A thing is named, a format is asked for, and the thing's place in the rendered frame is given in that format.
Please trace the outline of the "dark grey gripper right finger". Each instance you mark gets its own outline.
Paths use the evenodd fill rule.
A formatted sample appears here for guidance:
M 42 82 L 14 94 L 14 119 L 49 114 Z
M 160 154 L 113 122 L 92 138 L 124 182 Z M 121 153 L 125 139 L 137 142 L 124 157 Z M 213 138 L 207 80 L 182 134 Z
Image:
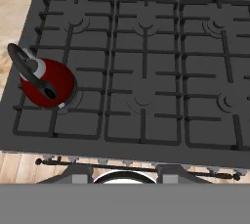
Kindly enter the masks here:
M 209 184 L 209 181 L 201 179 L 187 172 L 179 164 L 159 164 L 156 166 L 158 184 Z

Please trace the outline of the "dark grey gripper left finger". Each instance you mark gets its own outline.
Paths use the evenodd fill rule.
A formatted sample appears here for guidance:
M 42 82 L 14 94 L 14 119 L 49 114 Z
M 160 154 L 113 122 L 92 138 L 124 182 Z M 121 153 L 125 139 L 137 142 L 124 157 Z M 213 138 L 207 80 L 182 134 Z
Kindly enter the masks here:
M 62 174 L 41 181 L 41 184 L 92 184 L 93 182 L 93 167 L 90 164 L 73 164 Z

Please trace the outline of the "dark grey gas stove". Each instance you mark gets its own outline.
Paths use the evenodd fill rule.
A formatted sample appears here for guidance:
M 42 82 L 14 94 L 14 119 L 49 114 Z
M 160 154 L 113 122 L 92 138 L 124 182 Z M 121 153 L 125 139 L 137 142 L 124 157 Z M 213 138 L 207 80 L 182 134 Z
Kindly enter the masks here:
M 101 136 L 97 140 L 80 140 L 65 138 L 30 137 L 20 136 L 13 132 L 13 127 L 17 112 L 14 106 L 21 100 L 20 73 L 13 64 L 7 79 L 7 84 L 0 101 L 0 150 L 16 153 L 35 153 L 43 159 L 43 155 L 53 155 L 53 159 L 61 157 L 62 161 L 69 161 L 68 157 L 102 157 L 108 158 L 108 165 L 125 166 L 123 160 L 132 160 L 131 166 L 142 168 L 154 168 L 156 164 L 179 164 L 183 168 L 186 165 L 219 167 L 219 172 L 233 174 L 235 169 L 250 169 L 250 152 L 209 150 L 191 148 L 186 143 L 184 99 L 183 99 L 183 78 L 182 78 L 182 57 L 180 39 L 180 16 L 178 2 L 178 32 L 179 32 L 179 68 L 181 71 L 180 88 L 182 93 L 181 112 L 182 112 L 182 135 L 181 144 L 178 146 L 163 145 L 143 145 L 129 143 L 108 142 L 104 138 L 105 111 L 106 111 L 106 90 L 108 89 L 108 70 L 110 67 L 110 53 L 112 48 L 112 35 L 115 23 L 116 0 L 113 5 L 112 28 L 110 35 L 110 50 L 108 54 L 108 66 L 106 76 L 106 90 L 104 96 L 104 114 Z M 27 14 L 26 22 L 22 30 L 21 39 L 17 45 L 32 41 L 31 28 L 29 22 L 35 20 Z

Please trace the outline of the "black stove grate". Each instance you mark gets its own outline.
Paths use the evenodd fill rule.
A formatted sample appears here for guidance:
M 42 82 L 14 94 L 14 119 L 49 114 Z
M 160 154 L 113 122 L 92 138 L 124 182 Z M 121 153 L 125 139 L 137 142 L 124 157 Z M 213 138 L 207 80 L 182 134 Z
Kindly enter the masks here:
M 250 0 L 179 3 L 186 143 L 250 152 Z
M 104 138 L 181 144 L 178 2 L 116 0 Z
M 22 88 L 13 132 L 20 136 L 97 140 L 101 136 L 114 0 L 32 0 L 32 41 L 20 45 L 36 58 L 68 67 L 76 93 L 64 108 L 41 108 Z

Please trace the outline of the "round white and black object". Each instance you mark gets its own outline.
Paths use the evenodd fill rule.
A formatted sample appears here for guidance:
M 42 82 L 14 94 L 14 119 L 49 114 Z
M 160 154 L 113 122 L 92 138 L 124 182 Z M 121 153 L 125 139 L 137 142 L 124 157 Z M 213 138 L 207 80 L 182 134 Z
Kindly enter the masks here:
M 131 180 L 139 184 L 155 184 L 156 181 L 135 171 L 117 170 L 108 172 L 95 180 L 96 184 L 105 184 L 116 180 Z

